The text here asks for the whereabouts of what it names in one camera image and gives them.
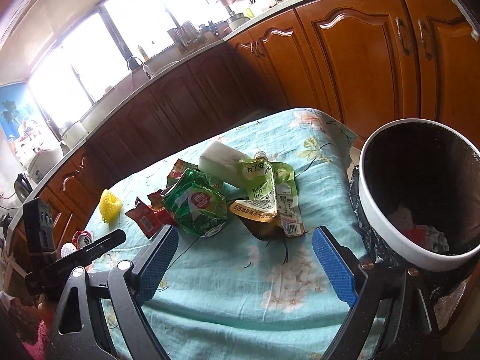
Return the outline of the left hand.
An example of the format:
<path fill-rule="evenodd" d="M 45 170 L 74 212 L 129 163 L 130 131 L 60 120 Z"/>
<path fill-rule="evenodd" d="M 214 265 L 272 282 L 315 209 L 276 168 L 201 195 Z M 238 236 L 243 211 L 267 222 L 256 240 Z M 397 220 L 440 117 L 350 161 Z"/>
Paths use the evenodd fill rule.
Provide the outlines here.
<path fill-rule="evenodd" d="M 37 330 L 37 342 L 34 345 L 24 343 L 24 347 L 32 359 L 47 358 L 47 349 L 50 344 L 50 326 L 55 316 L 56 307 L 57 303 L 53 301 L 43 301 L 38 305 L 40 323 Z"/>

